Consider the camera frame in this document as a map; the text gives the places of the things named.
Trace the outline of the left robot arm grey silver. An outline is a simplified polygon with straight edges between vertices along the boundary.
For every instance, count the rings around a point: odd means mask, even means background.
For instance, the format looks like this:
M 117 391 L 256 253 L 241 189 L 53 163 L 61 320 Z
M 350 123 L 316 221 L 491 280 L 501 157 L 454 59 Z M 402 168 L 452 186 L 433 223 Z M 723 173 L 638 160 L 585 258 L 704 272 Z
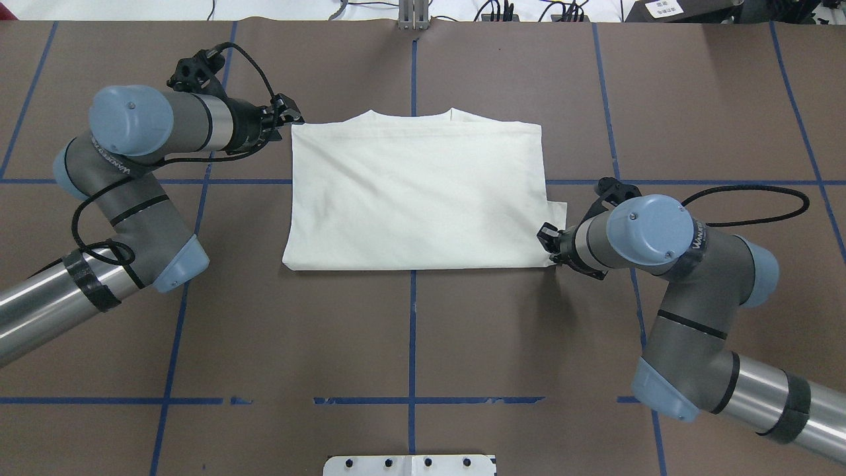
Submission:
M 208 268 L 193 228 L 154 171 L 175 163 L 244 159 L 302 124 L 293 99 L 269 104 L 227 96 L 217 81 L 112 85 L 98 91 L 89 127 L 54 161 L 56 182 L 81 204 L 73 212 L 75 249 L 2 292 L 6 366 L 139 290 L 167 293 Z

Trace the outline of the right robot arm grey silver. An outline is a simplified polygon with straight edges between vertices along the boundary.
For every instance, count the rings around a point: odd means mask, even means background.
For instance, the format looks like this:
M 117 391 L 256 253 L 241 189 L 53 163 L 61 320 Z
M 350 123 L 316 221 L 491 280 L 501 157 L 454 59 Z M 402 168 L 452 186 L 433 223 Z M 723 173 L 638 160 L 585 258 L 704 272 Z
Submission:
M 544 223 L 537 237 L 553 263 L 583 275 L 640 269 L 667 283 L 631 385 L 637 400 L 682 422 L 720 415 L 844 464 L 844 394 L 727 347 L 738 310 L 764 304 L 779 283 L 773 253 L 671 196 L 608 201 L 568 229 Z

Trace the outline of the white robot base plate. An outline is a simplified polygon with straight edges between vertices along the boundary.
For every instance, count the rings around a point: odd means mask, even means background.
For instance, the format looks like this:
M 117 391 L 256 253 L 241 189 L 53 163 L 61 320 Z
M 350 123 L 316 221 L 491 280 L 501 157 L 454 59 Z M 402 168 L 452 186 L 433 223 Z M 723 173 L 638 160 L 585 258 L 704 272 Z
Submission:
M 484 454 L 338 456 L 323 475 L 496 475 L 494 456 Z

